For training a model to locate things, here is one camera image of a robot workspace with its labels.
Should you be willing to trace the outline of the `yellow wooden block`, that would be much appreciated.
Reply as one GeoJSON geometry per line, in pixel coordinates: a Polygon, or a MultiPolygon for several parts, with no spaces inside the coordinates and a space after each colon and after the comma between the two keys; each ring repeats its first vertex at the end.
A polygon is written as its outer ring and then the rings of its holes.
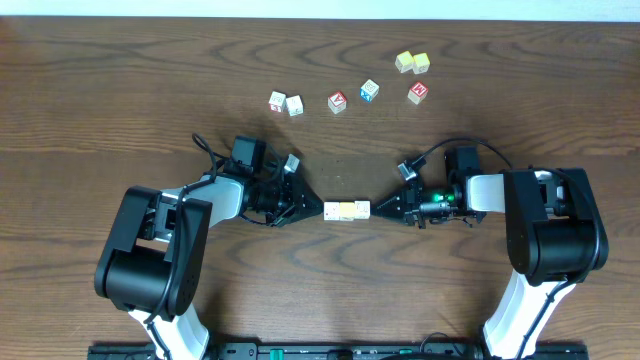
{"type": "Polygon", "coordinates": [[[354,202],[339,203],[339,220],[354,221],[357,213],[357,206],[354,202]]]}

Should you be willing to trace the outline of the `white wooden block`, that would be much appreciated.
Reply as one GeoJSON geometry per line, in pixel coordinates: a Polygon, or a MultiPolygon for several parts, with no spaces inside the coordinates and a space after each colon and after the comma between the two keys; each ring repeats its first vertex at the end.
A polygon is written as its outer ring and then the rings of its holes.
{"type": "Polygon", "coordinates": [[[339,221],[340,220],[340,203],[325,202],[324,210],[323,210],[323,219],[325,221],[339,221]]]}
{"type": "Polygon", "coordinates": [[[369,201],[355,201],[355,220],[367,220],[371,215],[371,203],[369,201]]]}

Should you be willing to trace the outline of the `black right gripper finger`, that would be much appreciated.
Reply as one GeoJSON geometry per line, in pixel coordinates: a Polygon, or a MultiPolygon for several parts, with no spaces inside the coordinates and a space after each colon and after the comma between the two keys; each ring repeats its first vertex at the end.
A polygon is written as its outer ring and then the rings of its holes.
{"type": "Polygon", "coordinates": [[[371,209],[371,215],[381,217],[383,219],[393,221],[400,224],[405,224],[405,211],[401,206],[379,206],[371,209]]]}
{"type": "Polygon", "coordinates": [[[391,206],[393,204],[399,203],[400,206],[406,202],[406,192],[409,190],[407,186],[399,187],[393,190],[390,194],[385,195],[382,199],[376,200],[372,207],[373,208],[383,208],[386,206],[391,206]]]}

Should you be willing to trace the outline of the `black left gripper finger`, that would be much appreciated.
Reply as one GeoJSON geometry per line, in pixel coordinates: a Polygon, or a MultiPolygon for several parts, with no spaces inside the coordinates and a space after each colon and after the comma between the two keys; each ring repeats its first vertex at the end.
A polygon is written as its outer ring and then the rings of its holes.
{"type": "Polygon", "coordinates": [[[293,224],[314,216],[318,216],[323,212],[322,206],[294,206],[285,214],[284,224],[293,224]]]}
{"type": "Polygon", "coordinates": [[[300,200],[305,206],[321,206],[323,204],[322,199],[305,180],[299,182],[299,193],[300,200]]]}

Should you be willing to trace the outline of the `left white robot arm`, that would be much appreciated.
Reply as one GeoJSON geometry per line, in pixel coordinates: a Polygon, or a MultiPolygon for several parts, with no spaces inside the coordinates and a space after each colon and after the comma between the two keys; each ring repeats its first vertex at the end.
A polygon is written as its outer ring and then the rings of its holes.
{"type": "Polygon", "coordinates": [[[94,288],[144,327],[156,358],[209,357],[211,334],[193,306],[208,233],[245,211],[282,227],[321,214],[323,202],[294,173],[267,181],[208,172],[181,188],[125,192],[94,288]]]}

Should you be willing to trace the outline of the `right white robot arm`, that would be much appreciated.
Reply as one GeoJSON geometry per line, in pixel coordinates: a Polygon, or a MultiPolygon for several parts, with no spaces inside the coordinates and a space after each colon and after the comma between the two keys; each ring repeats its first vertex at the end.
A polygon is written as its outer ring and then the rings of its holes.
{"type": "Polygon", "coordinates": [[[513,270],[482,327],[481,349],[486,359],[531,357],[558,303],[606,261],[606,234],[586,172],[470,168],[448,175],[448,186],[434,190],[413,177],[371,213],[420,228],[503,214],[513,270]]]}

